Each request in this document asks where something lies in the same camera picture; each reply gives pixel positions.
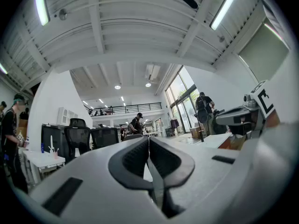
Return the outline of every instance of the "black t-shirt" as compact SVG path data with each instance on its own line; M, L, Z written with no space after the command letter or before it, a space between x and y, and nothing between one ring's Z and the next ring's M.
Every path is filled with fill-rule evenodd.
M135 132L134 134L137 134L137 133L142 134L142 127L141 127L141 124L140 124L140 122L137 118L134 118L132 120L131 124L134 127L134 129L137 130L137 132Z
M206 102L206 112L208 114L213 113L212 112L212 108L210 106L210 103L212 102L211 98L209 96L198 97L197 100L196 100L196 103L198 103L198 101L200 100L200 98L202 98L202 100Z
M20 114L20 119L24 119L24 120L28 120L29 119L29 115L26 112L22 112Z
M14 110L11 108L6 111L2 120L1 126L1 146L7 155L14 155L17 150L17 144L10 141L5 135L13 135L16 137L17 132L17 117Z

